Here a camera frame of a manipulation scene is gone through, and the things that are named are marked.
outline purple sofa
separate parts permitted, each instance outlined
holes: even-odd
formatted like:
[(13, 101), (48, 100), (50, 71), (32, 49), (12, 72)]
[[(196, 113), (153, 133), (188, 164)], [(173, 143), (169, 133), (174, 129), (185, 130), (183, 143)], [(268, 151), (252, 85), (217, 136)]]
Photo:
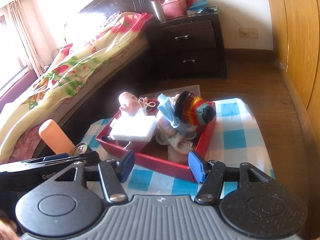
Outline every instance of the purple sofa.
[(12, 87), (0, 98), (0, 113), (4, 105), (17, 99), (37, 79), (34, 70), (28, 71), (22, 78), (15, 82)]

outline power cord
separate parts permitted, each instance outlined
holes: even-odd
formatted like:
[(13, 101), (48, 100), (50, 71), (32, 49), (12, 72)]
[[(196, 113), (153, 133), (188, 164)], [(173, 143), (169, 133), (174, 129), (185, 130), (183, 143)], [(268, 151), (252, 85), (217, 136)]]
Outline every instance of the power cord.
[(236, 22), (236, 24), (238, 24), (241, 27), (242, 31), (245, 32), (245, 29), (232, 16), (230, 16), (230, 15), (228, 15), (228, 14), (226, 14), (226, 13), (220, 11), (220, 10), (215, 10), (215, 11), (221, 12), (221, 13), (225, 14), (226, 16), (232, 18)]

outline screw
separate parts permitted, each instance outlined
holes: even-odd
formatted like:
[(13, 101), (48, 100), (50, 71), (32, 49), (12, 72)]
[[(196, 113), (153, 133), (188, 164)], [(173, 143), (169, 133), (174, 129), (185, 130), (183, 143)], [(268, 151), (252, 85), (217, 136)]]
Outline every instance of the screw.
[(201, 202), (210, 202), (213, 200), (213, 196), (211, 194), (201, 194), (197, 199)]
[(119, 193), (112, 194), (110, 196), (110, 200), (113, 201), (113, 202), (124, 201), (125, 200), (125, 195), (124, 194), (119, 194)]

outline blue surgical mask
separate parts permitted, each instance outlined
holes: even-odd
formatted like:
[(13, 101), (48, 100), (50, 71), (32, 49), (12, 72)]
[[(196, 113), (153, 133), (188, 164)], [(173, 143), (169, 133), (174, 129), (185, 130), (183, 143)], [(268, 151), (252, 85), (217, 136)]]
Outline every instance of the blue surgical mask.
[(180, 120), (178, 117), (174, 116), (174, 106), (173, 101), (170, 97), (161, 94), (158, 96), (158, 109), (161, 111), (163, 116), (170, 122), (173, 128), (177, 128), (179, 126)]

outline dark wooden bed frame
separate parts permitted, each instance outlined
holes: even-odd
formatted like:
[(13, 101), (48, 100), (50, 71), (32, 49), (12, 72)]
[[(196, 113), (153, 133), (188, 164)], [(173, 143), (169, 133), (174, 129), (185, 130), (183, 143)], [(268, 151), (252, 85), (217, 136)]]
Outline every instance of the dark wooden bed frame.
[[(102, 13), (107, 19), (118, 11), (153, 13), (153, 8), (150, 0), (94, 0), (78, 14)], [(129, 91), (138, 96), (139, 82), (153, 64), (150, 51), (142, 52), (98, 88), (67, 120), (62, 119), (59, 125), (71, 141), (78, 144), (92, 123), (112, 117), (120, 106), (119, 94)], [(52, 150), (41, 141), (33, 157), (52, 154)]]

